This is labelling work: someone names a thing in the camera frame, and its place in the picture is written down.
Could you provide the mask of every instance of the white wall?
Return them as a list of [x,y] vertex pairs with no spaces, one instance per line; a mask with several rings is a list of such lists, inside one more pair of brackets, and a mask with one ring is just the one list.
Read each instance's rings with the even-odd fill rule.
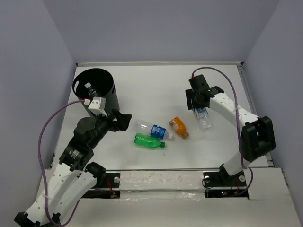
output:
[[[0,220],[14,217],[35,199],[41,172],[39,132],[68,100],[75,64],[40,0],[0,0]],[[63,114],[43,139],[49,164]]]
[[274,162],[303,224],[303,1],[280,0],[244,64],[259,115],[273,120]]
[[76,62],[244,61],[278,0],[44,0]]

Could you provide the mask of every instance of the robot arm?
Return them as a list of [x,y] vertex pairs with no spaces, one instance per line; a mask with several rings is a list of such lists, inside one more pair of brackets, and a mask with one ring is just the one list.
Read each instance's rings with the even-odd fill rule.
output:
[[[219,87],[210,88],[203,75],[189,80],[192,89],[186,90],[187,106],[193,108],[208,107],[221,114],[236,127],[235,103]],[[276,147],[272,121],[268,117],[258,117],[238,106],[241,127],[241,148],[243,163],[248,166],[258,157],[267,154]],[[220,166],[217,181],[228,182],[243,170],[240,153]]]
[[59,164],[47,184],[48,195],[43,191],[26,212],[16,215],[15,221],[20,226],[49,226],[45,197],[53,222],[59,223],[87,190],[104,180],[105,168],[94,162],[87,164],[94,155],[93,149],[108,131],[127,130],[132,118],[130,114],[121,114],[118,110],[106,114],[104,105],[105,100],[101,97],[92,100],[89,109],[98,118],[86,117],[78,121],[74,136],[60,156]]

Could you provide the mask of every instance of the green bottle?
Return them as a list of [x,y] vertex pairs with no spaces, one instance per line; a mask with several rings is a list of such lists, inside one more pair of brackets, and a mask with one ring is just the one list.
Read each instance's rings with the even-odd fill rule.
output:
[[146,147],[149,147],[149,148],[158,148],[158,147],[163,148],[163,147],[165,147],[164,142],[161,142],[160,140],[158,140],[155,137],[146,136],[146,135],[143,135],[141,133],[136,134],[134,142],[136,144],[143,145],[143,146],[146,146]]

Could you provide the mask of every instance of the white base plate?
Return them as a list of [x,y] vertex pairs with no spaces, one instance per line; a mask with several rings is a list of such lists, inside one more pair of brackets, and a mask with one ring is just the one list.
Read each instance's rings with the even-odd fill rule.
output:
[[[91,161],[108,170],[127,169],[183,169],[218,168],[238,150],[236,129],[215,111],[209,110],[214,127],[206,131],[205,137],[197,130],[192,111],[187,109],[185,90],[192,71],[199,66],[108,66],[115,81],[120,112],[132,114],[127,132],[109,132],[94,149]],[[232,81],[238,96],[239,105],[250,111],[244,88],[235,65],[214,65]],[[78,67],[75,76],[92,67]],[[201,70],[209,85],[221,87],[233,99],[227,80],[212,70]],[[77,100],[71,92],[70,101]],[[73,137],[78,120],[88,116],[81,104],[67,108],[54,165],[58,162],[68,142]],[[134,121],[139,118],[169,128],[168,122],[180,117],[187,127],[189,137],[183,140],[178,135],[172,141],[166,140],[164,149],[148,149],[134,143]],[[268,166],[265,157],[256,160],[251,166]]]
[[[183,188],[183,177],[180,176],[187,176],[187,190],[191,189],[192,192],[172,190],[173,185],[175,190]],[[201,184],[195,183],[199,181],[199,176],[200,172],[195,171],[149,171],[149,174],[146,171],[122,172],[124,189],[127,185],[130,189],[137,185],[137,188],[146,191],[124,190],[121,191],[121,199],[81,199],[68,226],[300,227],[280,169],[254,168],[255,177],[249,189],[249,200],[205,199]],[[250,172],[245,171],[245,176],[249,182]]]

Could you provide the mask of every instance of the black cylindrical bin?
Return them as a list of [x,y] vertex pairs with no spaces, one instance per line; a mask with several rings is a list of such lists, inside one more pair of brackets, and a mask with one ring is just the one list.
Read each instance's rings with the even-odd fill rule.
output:
[[[119,102],[115,90],[114,79],[112,75],[103,69],[89,69],[80,73],[72,83],[72,90],[78,99],[89,98],[88,90],[84,87],[85,84],[90,83],[93,88],[97,90],[98,96],[106,99],[104,110],[106,113],[111,113],[112,109],[120,110]],[[83,105],[90,116],[95,116],[88,110],[87,105]]]

